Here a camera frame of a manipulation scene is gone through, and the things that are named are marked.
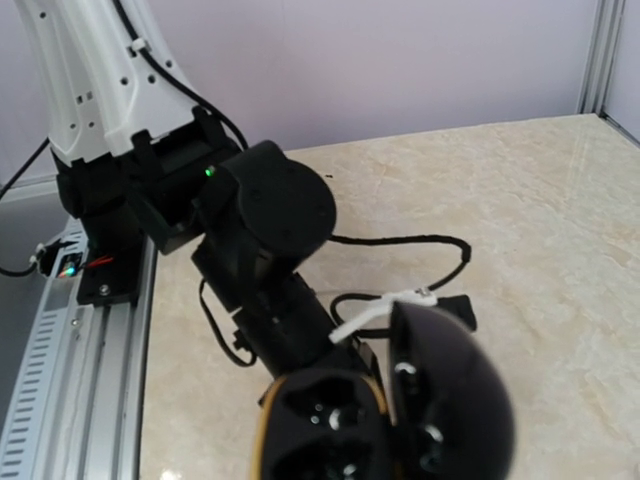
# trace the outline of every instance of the red wire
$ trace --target red wire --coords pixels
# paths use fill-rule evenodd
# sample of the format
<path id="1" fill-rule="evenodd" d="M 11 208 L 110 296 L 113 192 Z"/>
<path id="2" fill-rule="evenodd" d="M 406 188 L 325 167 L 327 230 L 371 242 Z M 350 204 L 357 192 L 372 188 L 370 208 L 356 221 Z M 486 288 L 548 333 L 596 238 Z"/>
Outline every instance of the red wire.
<path id="1" fill-rule="evenodd" d="M 96 260 L 94 260 L 93 262 L 91 262 L 89 265 L 87 265 L 87 268 L 94 268 L 94 267 L 99 267 L 101 265 L 106 265 L 108 263 L 112 263 L 114 260 L 113 257 L 100 257 Z"/>

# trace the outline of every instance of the gray metal bracket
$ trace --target gray metal bracket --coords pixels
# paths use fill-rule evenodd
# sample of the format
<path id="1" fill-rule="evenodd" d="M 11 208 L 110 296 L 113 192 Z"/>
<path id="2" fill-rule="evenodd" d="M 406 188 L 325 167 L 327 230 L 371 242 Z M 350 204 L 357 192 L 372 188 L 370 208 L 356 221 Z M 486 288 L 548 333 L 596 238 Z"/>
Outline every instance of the gray metal bracket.
<path id="1" fill-rule="evenodd" d="M 587 60 L 579 113 L 604 113 L 620 38 L 625 0 L 599 0 L 591 49 Z"/>
<path id="2" fill-rule="evenodd" d="M 86 250 L 70 222 L 63 256 Z M 0 480 L 138 478 L 156 251 L 148 242 L 137 305 L 80 307 L 80 277 L 50 278 L 0 436 Z"/>

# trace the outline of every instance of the white wall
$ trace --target white wall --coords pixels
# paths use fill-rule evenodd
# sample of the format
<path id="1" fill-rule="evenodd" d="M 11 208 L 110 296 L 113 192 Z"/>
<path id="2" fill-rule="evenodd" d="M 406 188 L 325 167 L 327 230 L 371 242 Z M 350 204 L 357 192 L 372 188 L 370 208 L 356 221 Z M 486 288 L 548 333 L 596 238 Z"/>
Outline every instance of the white wall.
<path id="1" fill-rule="evenodd" d="M 286 148 L 575 113 L 596 10 L 596 0 L 150 3 L 200 91 L 250 141 Z M 2 180 L 46 134 L 8 0 L 0 64 Z"/>
<path id="2" fill-rule="evenodd" d="M 640 0 L 626 0 L 605 112 L 640 140 Z"/>

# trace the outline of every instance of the beige marble tabletop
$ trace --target beige marble tabletop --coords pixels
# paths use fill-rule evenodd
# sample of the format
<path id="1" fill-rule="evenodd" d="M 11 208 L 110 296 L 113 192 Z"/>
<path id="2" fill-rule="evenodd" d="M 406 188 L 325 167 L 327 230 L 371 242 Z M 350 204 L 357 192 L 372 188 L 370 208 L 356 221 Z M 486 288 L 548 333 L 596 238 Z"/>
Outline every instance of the beige marble tabletop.
<path id="1" fill-rule="evenodd" d="M 470 295 L 475 335 L 511 392 L 510 478 L 640 478 L 640 149 L 597 117 L 575 116 L 290 157 L 332 176 L 340 234 L 438 233 L 473 245 L 470 266 L 439 293 Z M 193 248 L 158 265 L 144 480 L 247 478 L 256 400 L 270 381 L 220 351 L 198 305 Z M 425 285 L 458 260 L 447 246 L 331 244 L 302 274 L 330 300 Z M 232 322 L 208 300 L 230 337 Z"/>

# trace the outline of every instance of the robotic arm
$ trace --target robotic arm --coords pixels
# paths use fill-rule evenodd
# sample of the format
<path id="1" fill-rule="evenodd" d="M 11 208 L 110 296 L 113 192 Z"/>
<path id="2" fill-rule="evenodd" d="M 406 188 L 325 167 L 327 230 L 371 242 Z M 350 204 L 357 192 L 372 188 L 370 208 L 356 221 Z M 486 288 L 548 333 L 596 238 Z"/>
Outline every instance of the robotic arm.
<path id="1" fill-rule="evenodd" d="M 273 142 L 249 148 L 193 91 L 145 0 L 17 3 L 44 79 L 61 200 L 82 221 L 89 260 L 115 259 L 101 278 L 83 277 L 79 302 L 135 301 L 135 280 L 124 293 L 98 286 L 136 278 L 144 235 L 169 254 L 204 234 L 192 259 L 232 312 L 235 346 L 276 379 L 254 478 L 505 477 L 507 394 L 468 333 L 436 311 L 394 308 L 391 426 L 371 349 L 357 336 L 332 342 L 336 324 L 295 273 L 332 235 L 329 188 Z M 293 436 L 278 436 L 288 427 Z"/>

